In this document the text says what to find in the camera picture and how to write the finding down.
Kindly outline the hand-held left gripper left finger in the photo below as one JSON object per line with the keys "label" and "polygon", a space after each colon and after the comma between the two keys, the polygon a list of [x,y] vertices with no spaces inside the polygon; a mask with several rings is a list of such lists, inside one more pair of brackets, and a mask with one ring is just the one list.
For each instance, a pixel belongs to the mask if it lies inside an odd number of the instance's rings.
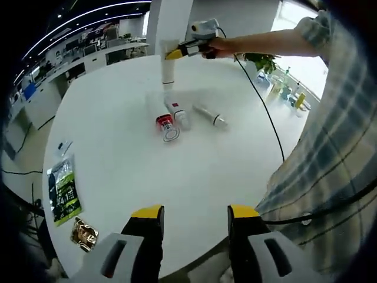
{"label": "hand-held left gripper left finger", "polygon": [[158,282],[163,239],[164,206],[141,208],[84,256],[69,282]]}

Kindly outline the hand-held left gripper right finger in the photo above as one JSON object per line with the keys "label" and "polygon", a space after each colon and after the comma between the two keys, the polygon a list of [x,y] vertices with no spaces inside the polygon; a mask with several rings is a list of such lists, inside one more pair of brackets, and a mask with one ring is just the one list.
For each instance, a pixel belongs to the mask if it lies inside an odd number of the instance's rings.
{"label": "hand-held left gripper right finger", "polygon": [[227,207],[229,258],[234,282],[315,282],[303,251],[272,232],[254,208]]}

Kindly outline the person's right hand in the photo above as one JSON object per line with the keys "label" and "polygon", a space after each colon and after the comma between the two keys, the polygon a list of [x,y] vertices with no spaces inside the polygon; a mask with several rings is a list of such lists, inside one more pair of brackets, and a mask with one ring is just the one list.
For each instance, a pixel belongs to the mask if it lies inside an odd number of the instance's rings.
{"label": "person's right hand", "polygon": [[233,57],[237,53],[233,41],[227,38],[213,38],[201,53],[205,59]]}

